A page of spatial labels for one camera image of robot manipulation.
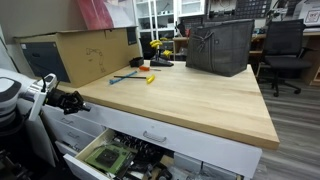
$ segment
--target gray floor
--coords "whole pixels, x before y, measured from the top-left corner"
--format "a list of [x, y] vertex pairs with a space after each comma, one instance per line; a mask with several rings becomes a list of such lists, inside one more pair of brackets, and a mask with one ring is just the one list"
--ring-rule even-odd
[[263, 149], [255, 180], [320, 179], [320, 87], [291, 82], [302, 88], [301, 94], [281, 86], [276, 98], [270, 85], [260, 85], [280, 146]]

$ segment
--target black bag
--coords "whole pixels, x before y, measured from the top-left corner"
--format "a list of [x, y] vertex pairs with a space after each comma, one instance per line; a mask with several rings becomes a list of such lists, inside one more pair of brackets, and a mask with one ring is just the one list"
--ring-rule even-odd
[[247, 69], [253, 28], [254, 20], [191, 28], [186, 66], [228, 77]]

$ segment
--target chair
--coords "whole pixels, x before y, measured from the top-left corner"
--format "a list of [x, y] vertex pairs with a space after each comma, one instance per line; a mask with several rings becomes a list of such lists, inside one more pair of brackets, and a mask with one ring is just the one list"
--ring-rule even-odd
[[302, 48], [304, 28], [302, 19], [271, 22], [268, 26], [262, 60], [273, 70], [274, 77], [271, 82], [272, 88], [276, 90], [273, 94], [275, 97], [279, 96], [279, 84], [294, 88], [295, 94], [301, 92], [299, 87], [279, 79], [279, 72], [302, 70], [311, 66], [311, 63], [301, 60], [306, 51], [310, 50]]

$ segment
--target drawer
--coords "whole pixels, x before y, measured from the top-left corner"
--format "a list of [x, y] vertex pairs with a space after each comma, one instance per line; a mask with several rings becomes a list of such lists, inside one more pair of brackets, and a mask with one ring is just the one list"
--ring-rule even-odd
[[100, 124], [200, 161], [253, 177], [262, 150], [214, 135], [156, 121], [99, 105]]
[[69, 147], [59, 141], [56, 141], [55, 144], [62, 154], [69, 154], [72, 157], [74, 157], [78, 154], [78, 152], [76, 150], [72, 149], [71, 147]]
[[93, 116], [91, 120], [88, 120], [77, 116], [77, 114], [64, 115], [61, 109], [57, 109], [51, 106], [44, 106], [43, 111], [44, 114], [50, 118], [50, 120], [56, 120], [61, 123], [67, 124], [71, 127], [74, 127], [75, 129], [79, 129], [95, 137], [99, 136], [105, 129], [103, 126], [94, 122]]
[[64, 141], [77, 149], [85, 148], [95, 138], [60, 121], [49, 120], [48, 124], [52, 128], [57, 140]]
[[86, 148], [79, 152], [75, 157], [69, 154], [63, 156], [66, 160], [72, 173], [79, 179], [83, 180], [110, 180], [108, 175], [94, 169], [87, 165], [84, 160], [94, 151], [95, 148], [101, 146], [105, 141], [111, 140], [114, 136], [114, 131], [107, 129], [94, 141], [92, 141]]

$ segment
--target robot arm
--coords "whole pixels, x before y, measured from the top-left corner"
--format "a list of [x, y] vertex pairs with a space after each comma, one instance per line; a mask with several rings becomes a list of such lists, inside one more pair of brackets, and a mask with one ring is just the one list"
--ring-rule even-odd
[[29, 116], [31, 121], [37, 118], [45, 103], [63, 109], [65, 114], [90, 111], [77, 91], [65, 93], [55, 89], [56, 84], [54, 74], [47, 75], [43, 80], [34, 80], [0, 68], [0, 126], [12, 118], [19, 98], [33, 102]]

